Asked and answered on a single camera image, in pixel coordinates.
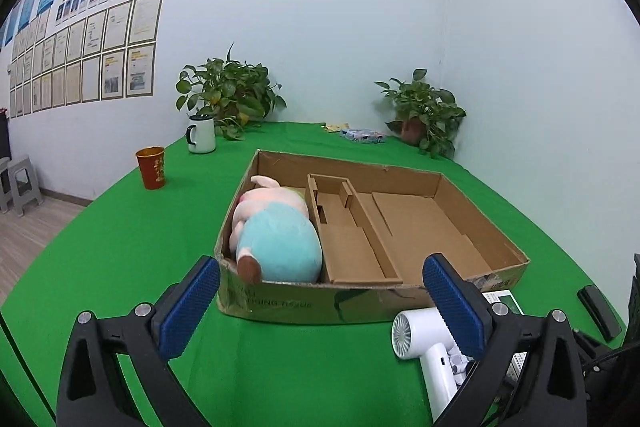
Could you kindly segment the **white hair dryer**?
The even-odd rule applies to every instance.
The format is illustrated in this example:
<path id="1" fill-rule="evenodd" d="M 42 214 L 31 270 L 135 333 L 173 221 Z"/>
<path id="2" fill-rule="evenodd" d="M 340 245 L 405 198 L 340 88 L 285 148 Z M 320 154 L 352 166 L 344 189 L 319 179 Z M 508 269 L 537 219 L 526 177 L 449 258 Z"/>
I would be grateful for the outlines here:
<path id="1" fill-rule="evenodd" d="M 419 360 L 436 421 L 464 384 L 471 359 L 460 351 L 436 308 L 398 313 L 390 340 L 398 359 Z"/>

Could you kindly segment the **brown cardboard box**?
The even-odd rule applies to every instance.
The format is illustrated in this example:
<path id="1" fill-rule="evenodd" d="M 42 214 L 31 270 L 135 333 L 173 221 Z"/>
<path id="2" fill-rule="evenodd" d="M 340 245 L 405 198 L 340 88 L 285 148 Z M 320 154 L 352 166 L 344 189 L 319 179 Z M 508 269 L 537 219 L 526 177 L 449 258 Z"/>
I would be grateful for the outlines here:
<path id="1" fill-rule="evenodd" d="M 322 249 L 314 283 L 247 284 L 229 249 L 242 194 L 268 176 L 303 197 Z M 527 257 L 446 176 L 408 168 L 267 152 L 247 167 L 215 245 L 221 312 L 280 324 L 385 322 L 431 300 L 422 267 L 442 254 L 482 291 L 510 289 Z"/>

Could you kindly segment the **black remote control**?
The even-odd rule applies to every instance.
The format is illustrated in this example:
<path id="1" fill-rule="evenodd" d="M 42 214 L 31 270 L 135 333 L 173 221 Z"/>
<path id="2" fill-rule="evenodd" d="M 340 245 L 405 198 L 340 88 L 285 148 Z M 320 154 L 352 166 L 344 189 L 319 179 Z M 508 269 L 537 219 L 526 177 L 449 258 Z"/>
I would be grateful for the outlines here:
<path id="1" fill-rule="evenodd" d="M 577 291 L 577 297 L 607 343 L 620 335 L 622 329 L 616 315 L 597 285 L 591 284 L 580 288 Z"/>

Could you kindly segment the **white box with green label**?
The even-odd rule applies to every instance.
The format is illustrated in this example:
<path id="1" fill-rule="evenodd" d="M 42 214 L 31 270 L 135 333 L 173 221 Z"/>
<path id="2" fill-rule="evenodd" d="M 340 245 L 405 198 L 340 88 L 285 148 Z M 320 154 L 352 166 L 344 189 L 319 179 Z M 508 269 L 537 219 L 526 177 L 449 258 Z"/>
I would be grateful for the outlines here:
<path id="1" fill-rule="evenodd" d="M 511 291 L 486 291 L 484 298 L 488 301 L 492 312 L 497 315 L 502 317 L 506 314 L 523 315 L 523 310 Z"/>

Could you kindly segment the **green tablecloth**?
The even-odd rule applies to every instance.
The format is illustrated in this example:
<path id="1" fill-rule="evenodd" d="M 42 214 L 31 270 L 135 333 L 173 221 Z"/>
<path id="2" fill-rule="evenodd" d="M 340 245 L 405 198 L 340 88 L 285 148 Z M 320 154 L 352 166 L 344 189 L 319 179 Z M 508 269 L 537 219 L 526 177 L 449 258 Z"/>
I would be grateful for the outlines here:
<path id="1" fill-rule="evenodd" d="M 375 162 L 442 172 L 529 257 L 514 295 L 542 315 L 559 308 L 585 332 L 594 324 L 577 298 L 589 281 L 549 236 L 469 171 L 399 140 L 360 144 L 316 124 L 264 124 L 216 152 L 165 153 L 166 185 L 140 173 L 114 184 L 53 239 L 18 281 L 1 312 L 1 369 L 39 426 L 51 411 L 70 330 L 81 311 L 118 317 L 155 301 L 210 254 L 256 150 Z M 171 363 L 215 426 L 426 426 L 421 369 L 401 362 L 386 323 L 284 326 L 235 319 L 210 307 L 186 351 Z"/>

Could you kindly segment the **grey plastic stool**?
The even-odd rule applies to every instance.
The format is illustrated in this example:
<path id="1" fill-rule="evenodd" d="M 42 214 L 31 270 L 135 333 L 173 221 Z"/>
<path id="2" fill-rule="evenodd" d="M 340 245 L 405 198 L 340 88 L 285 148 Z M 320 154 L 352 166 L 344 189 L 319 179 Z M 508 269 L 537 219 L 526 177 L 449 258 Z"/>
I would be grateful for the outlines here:
<path id="1" fill-rule="evenodd" d="M 9 190 L 1 187 L 1 212 L 7 213 L 9 205 L 18 217 L 24 216 L 24 208 L 29 202 L 37 205 L 43 203 L 43 196 L 37 178 L 37 173 L 28 156 L 16 159 L 2 157 L 0 159 L 1 174 L 9 181 Z"/>

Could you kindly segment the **pink and teal plush toy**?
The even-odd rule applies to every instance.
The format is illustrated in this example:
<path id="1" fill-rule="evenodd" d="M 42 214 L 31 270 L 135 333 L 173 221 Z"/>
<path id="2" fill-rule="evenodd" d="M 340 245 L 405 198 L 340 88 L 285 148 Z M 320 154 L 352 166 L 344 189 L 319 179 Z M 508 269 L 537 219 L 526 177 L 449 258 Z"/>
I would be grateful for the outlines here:
<path id="1" fill-rule="evenodd" d="M 268 176 L 239 198 L 232 215 L 229 249 L 247 284 L 312 284 L 322 268 L 318 233 L 303 197 Z"/>

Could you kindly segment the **red paper cup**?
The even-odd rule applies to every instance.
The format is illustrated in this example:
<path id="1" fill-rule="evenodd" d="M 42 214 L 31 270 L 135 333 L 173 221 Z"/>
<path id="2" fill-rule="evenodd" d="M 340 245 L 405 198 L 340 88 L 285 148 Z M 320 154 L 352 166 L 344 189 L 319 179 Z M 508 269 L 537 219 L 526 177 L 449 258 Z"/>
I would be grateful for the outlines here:
<path id="1" fill-rule="evenodd" d="M 149 146 L 136 153 L 143 186 L 147 190 L 157 190 L 165 185 L 164 158 L 165 149 L 161 146 Z"/>

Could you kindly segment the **white enamel mug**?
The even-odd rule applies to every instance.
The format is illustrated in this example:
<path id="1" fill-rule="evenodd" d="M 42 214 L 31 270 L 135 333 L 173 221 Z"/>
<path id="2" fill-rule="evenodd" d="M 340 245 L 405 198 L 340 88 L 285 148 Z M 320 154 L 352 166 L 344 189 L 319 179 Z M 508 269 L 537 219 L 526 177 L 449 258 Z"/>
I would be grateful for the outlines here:
<path id="1" fill-rule="evenodd" d="M 216 132 L 213 115 L 193 115 L 186 128 L 186 143 L 192 154 L 209 154 L 216 150 Z"/>

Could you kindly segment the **right potted green plant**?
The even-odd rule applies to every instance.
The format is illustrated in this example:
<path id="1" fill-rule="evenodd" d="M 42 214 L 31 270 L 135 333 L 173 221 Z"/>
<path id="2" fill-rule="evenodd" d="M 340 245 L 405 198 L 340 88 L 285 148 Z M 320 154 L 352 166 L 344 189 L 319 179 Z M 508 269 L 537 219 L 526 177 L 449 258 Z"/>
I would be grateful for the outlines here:
<path id="1" fill-rule="evenodd" d="M 374 84 L 393 106 L 395 119 L 386 124 L 391 132 L 422 154 L 454 157 L 454 140 L 466 112 L 449 90 L 427 81 L 425 68 L 416 68 L 409 82 L 390 78 Z"/>

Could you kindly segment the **potted green plant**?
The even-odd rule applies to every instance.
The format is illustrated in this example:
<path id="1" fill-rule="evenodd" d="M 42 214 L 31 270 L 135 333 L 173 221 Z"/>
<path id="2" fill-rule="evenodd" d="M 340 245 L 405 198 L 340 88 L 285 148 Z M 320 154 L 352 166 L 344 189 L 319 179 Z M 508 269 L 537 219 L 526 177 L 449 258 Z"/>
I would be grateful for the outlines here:
<path id="1" fill-rule="evenodd" d="M 386 124 L 391 132 L 422 154 L 454 157 L 454 140 L 466 112 L 449 90 L 427 81 L 425 68 L 416 68 L 409 82 L 390 78 L 374 84 L 393 106 L 395 119 Z"/>
<path id="2" fill-rule="evenodd" d="M 225 57 L 183 67 L 176 83 L 176 109 L 212 117 L 218 135 L 239 141 L 247 127 L 260 126 L 272 113 L 286 109 L 286 102 L 280 83 L 270 80 L 269 69 L 235 60 L 232 48 Z"/>

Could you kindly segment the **colourful tissue pack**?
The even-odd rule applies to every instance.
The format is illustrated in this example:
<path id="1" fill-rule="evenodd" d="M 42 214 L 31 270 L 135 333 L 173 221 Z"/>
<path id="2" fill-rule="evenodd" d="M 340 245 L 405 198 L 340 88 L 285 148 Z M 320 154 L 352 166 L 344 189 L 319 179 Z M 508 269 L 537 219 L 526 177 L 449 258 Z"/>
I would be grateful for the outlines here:
<path id="1" fill-rule="evenodd" d="M 383 133 L 369 129 L 342 129 L 340 131 L 342 138 L 357 143 L 383 143 L 385 135 Z"/>

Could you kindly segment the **left potted green plant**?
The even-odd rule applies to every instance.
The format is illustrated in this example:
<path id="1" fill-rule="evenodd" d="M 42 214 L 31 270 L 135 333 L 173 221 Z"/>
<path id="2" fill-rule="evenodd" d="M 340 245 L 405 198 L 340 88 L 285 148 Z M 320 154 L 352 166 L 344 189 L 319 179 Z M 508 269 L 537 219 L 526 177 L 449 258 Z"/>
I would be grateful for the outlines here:
<path id="1" fill-rule="evenodd" d="M 272 113 L 286 109 L 286 102 L 280 83 L 270 80 L 269 69 L 235 60 L 232 48 L 225 57 L 183 67 L 176 83 L 176 109 L 212 117 L 218 135 L 239 141 L 247 127 L 260 126 Z"/>

